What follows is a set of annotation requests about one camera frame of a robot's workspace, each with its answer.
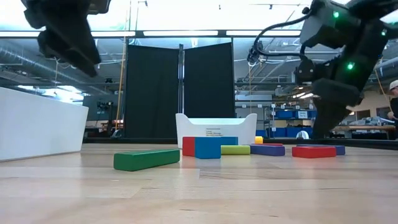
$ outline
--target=label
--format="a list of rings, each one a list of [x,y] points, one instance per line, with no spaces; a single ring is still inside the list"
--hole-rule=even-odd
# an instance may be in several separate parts
[[[221,128],[206,128],[206,137],[223,136]]]
[[[307,111],[298,111],[297,113],[299,119],[308,119]]]

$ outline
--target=yellow-green block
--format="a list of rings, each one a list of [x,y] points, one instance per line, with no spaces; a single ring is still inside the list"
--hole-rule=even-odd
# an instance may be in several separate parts
[[[221,155],[250,155],[250,146],[221,146]]]

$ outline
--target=cap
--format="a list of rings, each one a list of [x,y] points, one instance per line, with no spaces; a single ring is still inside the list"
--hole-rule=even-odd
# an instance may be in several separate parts
[[[390,90],[392,90],[393,88],[398,86],[398,80],[393,81],[392,83],[390,83]]]

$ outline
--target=green rectangular block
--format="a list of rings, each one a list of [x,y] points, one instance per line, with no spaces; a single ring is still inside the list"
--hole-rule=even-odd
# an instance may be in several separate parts
[[[221,146],[221,155],[250,155],[250,146]]]
[[[123,171],[137,171],[179,161],[179,149],[120,152],[113,155],[113,168]]]

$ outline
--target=blue cube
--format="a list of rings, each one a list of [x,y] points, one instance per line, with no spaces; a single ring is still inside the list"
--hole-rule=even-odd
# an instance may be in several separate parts
[[[238,137],[221,137],[222,146],[237,146]]]
[[[319,147],[319,146],[330,146],[330,145],[315,145],[315,144],[298,144],[297,146],[313,146],[313,147]],[[336,148],[336,155],[337,156],[343,156],[346,154],[346,147],[345,146],[330,146],[330,147],[335,147]]]
[[[196,137],[195,157],[198,159],[219,159],[221,158],[220,137]]]
[[[284,156],[285,146],[250,145],[250,153],[264,156]]]

